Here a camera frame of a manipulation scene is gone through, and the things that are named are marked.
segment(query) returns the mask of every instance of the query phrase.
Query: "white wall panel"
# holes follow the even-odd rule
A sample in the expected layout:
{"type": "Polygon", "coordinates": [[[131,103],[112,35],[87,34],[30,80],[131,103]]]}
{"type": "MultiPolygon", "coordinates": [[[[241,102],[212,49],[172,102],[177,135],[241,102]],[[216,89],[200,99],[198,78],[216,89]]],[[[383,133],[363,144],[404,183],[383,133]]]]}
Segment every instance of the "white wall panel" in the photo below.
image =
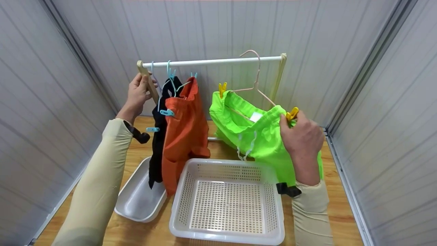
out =
{"type": "Polygon", "coordinates": [[[30,242],[112,117],[40,3],[0,0],[0,245],[30,242]]]}
{"type": "MultiPolygon", "coordinates": [[[[396,0],[356,1],[141,1],[54,0],[120,107],[136,61],[237,57],[247,49],[262,56],[287,53],[275,102],[298,106],[326,125],[370,51],[396,0]]],[[[260,87],[269,95],[278,63],[264,63],[260,87]]],[[[185,80],[199,73],[207,111],[218,83],[250,87],[256,65],[180,67],[185,80]]],[[[159,81],[165,68],[155,70],[159,81]]],[[[241,95],[268,107],[253,92],[241,95]]],[[[150,115],[153,102],[143,114],[150,115]]]]}
{"type": "Polygon", "coordinates": [[[417,2],[334,136],[376,245],[437,244],[436,12],[417,2]]]}

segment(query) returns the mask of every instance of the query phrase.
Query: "hanger hook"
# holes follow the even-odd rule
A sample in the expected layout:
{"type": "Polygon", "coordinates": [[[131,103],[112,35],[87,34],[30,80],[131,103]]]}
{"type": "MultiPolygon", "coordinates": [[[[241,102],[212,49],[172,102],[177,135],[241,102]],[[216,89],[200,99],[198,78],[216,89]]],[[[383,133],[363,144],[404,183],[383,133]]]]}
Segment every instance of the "hanger hook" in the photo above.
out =
{"type": "Polygon", "coordinates": [[[260,55],[258,55],[258,53],[253,50],[253,49],[249,49],[246,52],[244,52],[243,54],[240,55],[240,57],[246,55],[249,52],[253,52],[255,53],[255,55],[258,57],[258,72],[257,72],[257,79],[255,80],[255,88],[258,89],[258,77],[260,76],[260,69],[261,69],[261,58],[260,55]]]}
{"type": "Polygon", "coordinates": [[[171,85],[173,86],[173,97],[175,97],[176,96],[176,87],[174,86],[173,78],[171,76],[170,62],[171,62],[171,60],[168,60],[168,62],[167,62],[167,76],[170,79],[171,85]]]}
{"type": "Polygon", "coordinates": [[[168,75],[168,77],[170,77],[170,62],[171,62],[171,60],[168,60],[168,62],[167,62],[167,75],[168,75]]]}
{"type": "Polygon", "coordinates": [[[154,63],[154,61],[152,61],[152,66],[151,66],[152,74],[153,74],[153,63],[154,63]]]}

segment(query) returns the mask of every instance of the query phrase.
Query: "orange shorts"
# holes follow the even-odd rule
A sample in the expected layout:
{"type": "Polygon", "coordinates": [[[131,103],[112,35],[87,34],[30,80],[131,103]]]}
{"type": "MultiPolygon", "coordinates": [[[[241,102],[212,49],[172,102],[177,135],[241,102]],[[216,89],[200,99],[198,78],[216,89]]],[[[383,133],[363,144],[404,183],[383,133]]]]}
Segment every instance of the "orange shorts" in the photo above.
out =
{"type": "Polygon", "coordinates": [[[185,162],[194,157],[209,158],[208,124],[202,108],[199,87],[195,77],[187,80],[179,97],[165,101],[174,116],[166,116],[162,175],[167,195],[176,193],[177,182],[185,162]]]}

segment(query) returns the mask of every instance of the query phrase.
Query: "black pants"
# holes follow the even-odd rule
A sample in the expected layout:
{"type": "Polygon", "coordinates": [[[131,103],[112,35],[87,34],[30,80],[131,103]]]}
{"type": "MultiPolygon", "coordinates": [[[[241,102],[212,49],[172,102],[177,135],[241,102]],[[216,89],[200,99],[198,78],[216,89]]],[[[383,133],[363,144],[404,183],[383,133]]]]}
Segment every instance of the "black pants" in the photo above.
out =
{"type": "MultiPolygon", "coordinates": [[[[170,79],[167,79],[166,84],[163,86],[162,96],[160,98],[160,108],[158,109],[158,105],[152,110],[153,118],[155,119],[155,127],[159,127],[159,131],[155,132],[153,135],[152,142],[152,150],[153,154],[150,158],[149,162],[149,186],[153,187],[155,182],[161,183],[163,181],[162,175],[162,159],[163,159],[163,149],[164,149],[164,140],[165,134],[167,132],[167,121],[165,120],[165,115],[160,113],[160,110],[167,110],[165,106],[165,100],[170,98],[171,96],[175,96],[174,88],[170,79]]],[[[180,82],[178,77],[174,77],[173,80],[174,86],[178,89],[182,83],[180,82]]],[[[179,96],[182,88],[180,88],[176,92],[176,96],[179,96]]]]}

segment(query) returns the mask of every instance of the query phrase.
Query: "wooden table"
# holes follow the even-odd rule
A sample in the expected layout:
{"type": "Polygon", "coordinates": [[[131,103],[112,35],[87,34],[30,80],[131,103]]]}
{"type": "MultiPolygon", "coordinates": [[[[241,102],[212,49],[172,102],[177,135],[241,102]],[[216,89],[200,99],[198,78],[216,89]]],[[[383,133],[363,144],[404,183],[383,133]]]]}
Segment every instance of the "wooden table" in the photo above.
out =
{"type": "MultiPolygon", "coordinates": [[[[146,127],[153,127],[154,120],[150,117],[139,117],[135,121],[135,127],[144,131],[146,127]]],[[[209,122],[209,133],[213,136],[216,126],[209,122]]],[[[210,142],[208,148],[211,150],[213,159],[235,159],[238,160],[234,149],[228,147],[223,142],[210,142]]],[[[126,158],[125,172],[122,187],[135,171],[138,164],[146,157],[152,155],[152,139],[146,144],[139,144],[135,139],[132,140],[126,158]]],[[[352,211],[344,193],[343,186],[337,173],[331,152],[325,142],[322,148],[323,167],[325,171],[325,182],[329,195],[328,215],[336,245],[363,245],[361,236],[358,232],[357,224],[352,215],[352,211]]],[[[50,245],[65,217],[71,203],[73,192],[67,197],[66,201],[59,208],[53,219],[36,241],[37,246],[50,245]]],[[[126,219],[115,212],[112,214],[106,229],[103,245],[108,246],[143,246],[143,245],[231,245],[229,243],[202,241],[185,238],[176,238],[170,233],[169,219],[173,197],[168,198],[164,203],[156,219],[150,223],[135,222],[126,219]]],[[[291,211],[291,198],[282,196],[282,206],[284,207],[285,240],[282,245],[294,245],[295,235],[293,227],[293,214],[291,211]]]]}

